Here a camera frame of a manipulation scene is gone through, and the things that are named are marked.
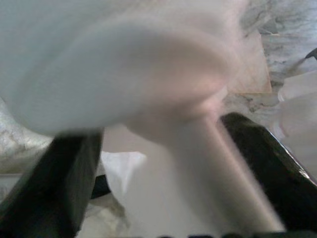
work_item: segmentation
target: marble surface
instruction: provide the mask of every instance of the marble surface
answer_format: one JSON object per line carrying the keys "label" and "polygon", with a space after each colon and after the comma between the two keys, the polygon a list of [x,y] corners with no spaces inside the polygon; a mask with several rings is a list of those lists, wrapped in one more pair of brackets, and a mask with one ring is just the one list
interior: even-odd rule
{"label": "marble surface", "polygon": [[[270,120],[278,111],[277,91],[284,79],[317,69],[315,59],[303,60],[307,53],[317,47],[316,16],[316,0],[251,1],[249,11],[241,22],[245,34],[256,28],[262,33],[273,92],[231,94],[225,100],[228,112],[238,111],[256,122],[270,125]],[[41,155],[50,141],[51,138],[33,134],[18,125],[0,100],[0,174],[23,172],[26,166]],[[105,201],[102,207],[107,212],[98,215],[104,221],[99,225],[109,229],[104,237],[124,230],[124,219],[118,220],[123,217],[123,211],[113,209],[118,204]]]}

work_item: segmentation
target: white fabric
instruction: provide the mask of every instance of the white fabric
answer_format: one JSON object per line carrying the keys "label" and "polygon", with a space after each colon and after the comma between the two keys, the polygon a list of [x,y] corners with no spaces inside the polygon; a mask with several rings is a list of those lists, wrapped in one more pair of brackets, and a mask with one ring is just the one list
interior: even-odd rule
{"label": "white fabric", "polygon": [[0,96],[31,130],[199,105],[234,68],[244,0],[2,0]]}

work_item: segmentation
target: white cloth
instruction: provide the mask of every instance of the white cloth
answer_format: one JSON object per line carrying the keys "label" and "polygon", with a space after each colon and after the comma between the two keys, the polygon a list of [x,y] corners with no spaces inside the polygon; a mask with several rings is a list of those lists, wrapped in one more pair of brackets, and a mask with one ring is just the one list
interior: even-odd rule
{"label": "white cloth", "polygon": [[199,104],[233,69],[244,0],[2,0],[0,97],[47,135]]}

